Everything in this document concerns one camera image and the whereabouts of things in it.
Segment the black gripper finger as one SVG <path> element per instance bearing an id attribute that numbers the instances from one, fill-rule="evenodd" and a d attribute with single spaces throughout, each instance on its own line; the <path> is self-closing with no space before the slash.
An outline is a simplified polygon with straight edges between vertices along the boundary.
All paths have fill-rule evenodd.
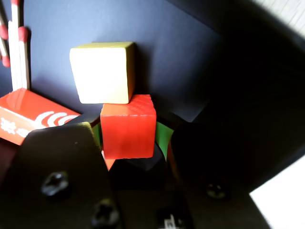
<path id="1" fill-rule="evenodd" d="M 242 181 L 240 159 L 220 136 L 202 124 L 157 123 L 156 142 L 166 154 L 187 228 L 268 228 Z"/>
<path id="2" fill-rule="evenodd" d="M 107 166 L 87 122 L 30 132 L 0 188 L 3 229 L 120 229 Z"/>

